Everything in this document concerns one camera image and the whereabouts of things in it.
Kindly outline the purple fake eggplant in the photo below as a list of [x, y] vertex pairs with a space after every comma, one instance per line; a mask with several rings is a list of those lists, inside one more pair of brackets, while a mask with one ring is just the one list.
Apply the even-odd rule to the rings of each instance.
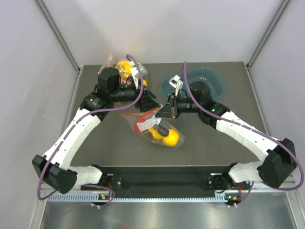
[[167, 137], [169, 134], [168, 127], [165, 126], [163, 123], [159, 123], [156, 127], [156, 130], [162, 137]]

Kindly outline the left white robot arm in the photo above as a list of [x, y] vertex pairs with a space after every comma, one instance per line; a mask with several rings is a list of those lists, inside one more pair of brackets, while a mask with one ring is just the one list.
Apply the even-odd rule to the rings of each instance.
[[42, 156], [36, 155], [32, 164], [39, 176], [39, 184], [46, 183], [56, 191], [66, 194], [75, 186], [93, 184], [103, 189], [108, 178], [98, 166], [71, 167], [76, 152], [109, 112], [116, 111], [114, 104], [130, 102], [140, 112], [159, 108], [155, 95], [144, 85], [147, 73], [142, 64], [130, 69], [132, 83], [122, 85], [120, 72], [106, 67], [98, 74], [98, 83], [77, 109], [75, 117], [56, 143]]

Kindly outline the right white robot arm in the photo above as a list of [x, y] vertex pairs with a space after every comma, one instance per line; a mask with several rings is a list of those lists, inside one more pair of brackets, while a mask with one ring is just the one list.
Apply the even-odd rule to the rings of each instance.
[[296, 169], [295, 146], [288, 138], [282, 141], [265, 135], [238, 118], [234, 112], [213, 100], [210, 88], [202, 81], [193, 82], [192, 96], [181, 97], [183, 82], [177, 77], [169, 80], [175, 92], [169, 94], [166, 105], [156, 114], [159, 118], [177, 119], [182, 113], [197, 113], [200, 120], [213, 129], [227, 134], [256, 155], [258, 161], [233, 163], [222, 173], [226, 188], [239, 183], [263, 182], [279, 188]]

